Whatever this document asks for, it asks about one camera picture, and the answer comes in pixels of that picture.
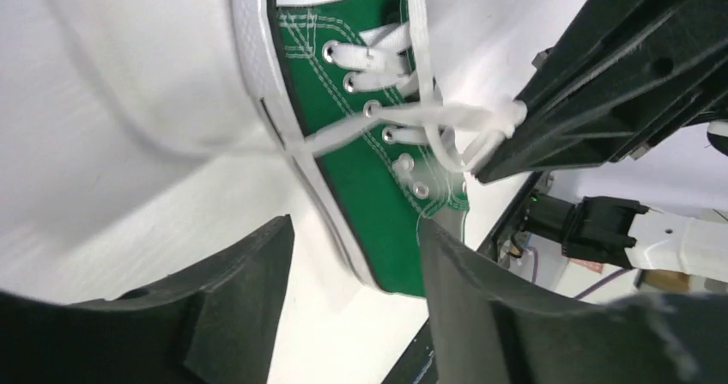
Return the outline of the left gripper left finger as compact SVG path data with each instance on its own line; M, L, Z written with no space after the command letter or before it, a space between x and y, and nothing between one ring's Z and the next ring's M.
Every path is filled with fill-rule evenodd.
M294 246L289 216L120 297L1 295L4 383L264 383Z

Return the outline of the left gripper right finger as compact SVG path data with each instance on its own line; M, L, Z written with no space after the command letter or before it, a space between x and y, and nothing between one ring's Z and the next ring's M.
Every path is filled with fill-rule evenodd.
M525 281L438 223L418 232L442 383L724 383L727 298L594 305Z

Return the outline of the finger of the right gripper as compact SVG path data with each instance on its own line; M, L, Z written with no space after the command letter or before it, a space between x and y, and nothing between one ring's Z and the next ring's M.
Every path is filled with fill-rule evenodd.
M519 93L527 117L476 172L590 168L727 111L727 0L587 0Z

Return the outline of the white shoelace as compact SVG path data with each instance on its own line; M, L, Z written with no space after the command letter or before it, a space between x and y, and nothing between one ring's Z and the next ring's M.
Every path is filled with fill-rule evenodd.
M432 71L425 0L407 0L407 12L406 21L382 32L374 43L332 41L323 45L322 58L347 70L343 87L349 92L396 88L416 92L418 100L389 108L366 105L306 138L302 150L320 156L376 125L397 125L415 134L411 143L429 145L446 169L470 172L525 120L521 101L505 101L497 110L443 102Z

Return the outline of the green canvas sneaker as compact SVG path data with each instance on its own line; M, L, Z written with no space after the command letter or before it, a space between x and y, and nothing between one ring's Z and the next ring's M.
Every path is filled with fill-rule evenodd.
M332 41L372 44L407 20L407 0L231 0L241 69L351 271L387 293L424 296L418 229L433 219L457 239L469 209L463 172L415 134L379 124L320 156L305 139L366 105L414 103L387 88L349 92L347 70L322 58Z

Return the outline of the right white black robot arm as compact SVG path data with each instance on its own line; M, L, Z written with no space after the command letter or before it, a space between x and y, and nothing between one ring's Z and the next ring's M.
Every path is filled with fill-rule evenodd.
M549 172L618 162L686 125L727 130L727 0L587 0L534 61L524 123L476 169L488 184L527 174L480 248L495 258L519 232L564 256L628 270L727 278L727 225L636 200L539 193Z

